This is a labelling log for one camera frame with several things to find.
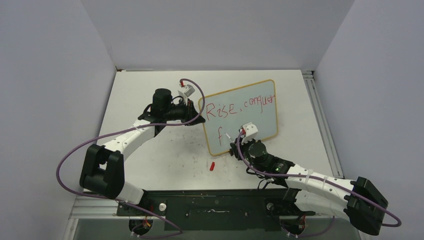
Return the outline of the red marker cap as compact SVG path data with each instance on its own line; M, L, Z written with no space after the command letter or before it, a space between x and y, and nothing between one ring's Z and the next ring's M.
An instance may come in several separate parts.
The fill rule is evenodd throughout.
M213 161L212 163L211 163L211 165L210 165L210 168L209 168L209 170L210 171L213 171L214 170L214 168L215 168L215 162Z

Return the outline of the yellow-framed whiteboard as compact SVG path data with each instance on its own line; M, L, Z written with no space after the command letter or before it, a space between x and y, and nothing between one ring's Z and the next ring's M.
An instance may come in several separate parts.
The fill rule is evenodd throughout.
M266 140L278 134L276 85L272 79L221 91L198 100L204 106L201 116L208 152L212 156L230 149L230 141L238 136L238 129L248 122L258 127L256 139Z

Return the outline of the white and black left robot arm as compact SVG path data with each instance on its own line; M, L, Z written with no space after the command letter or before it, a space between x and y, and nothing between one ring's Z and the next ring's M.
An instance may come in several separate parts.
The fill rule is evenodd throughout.
M79 179L82 188L108 199L119 199L129 203L136 215L149 210L145 190L125 180L125 160L143 143L156 137L169 121L181 121L185 126L205 123L196 111L190 95L195 92L192 85L185 85L174 97L169 89L155 90L152 102L137 118L130 131L102 144L88 147Z

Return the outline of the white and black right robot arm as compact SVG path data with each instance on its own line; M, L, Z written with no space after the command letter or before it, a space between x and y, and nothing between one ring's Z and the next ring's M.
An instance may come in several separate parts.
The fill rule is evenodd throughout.
M332 215L357 230L377 236L383 226L387 199L364 177L356 180L326 176L267 152L260 140L230 143L230 155L248 163L248 169L272 184L287 189L283 209Z

